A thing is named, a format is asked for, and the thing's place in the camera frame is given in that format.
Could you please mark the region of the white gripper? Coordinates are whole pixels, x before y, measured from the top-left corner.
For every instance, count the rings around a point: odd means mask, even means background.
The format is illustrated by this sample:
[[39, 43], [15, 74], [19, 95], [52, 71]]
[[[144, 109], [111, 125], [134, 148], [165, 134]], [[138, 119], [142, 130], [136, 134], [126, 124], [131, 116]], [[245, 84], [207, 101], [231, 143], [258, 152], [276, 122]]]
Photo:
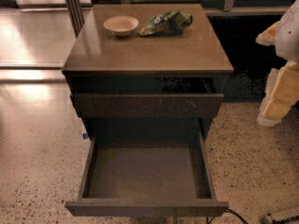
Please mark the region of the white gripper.
[[263, 46], [275, 44], [277, 56], [288, 61], [280, 69], [271, 69], [257, 118], [260, 125], [273, 127], [299, 101], [299, 0], [295, 0], [279, 22], [258, 34], [255, 42]]

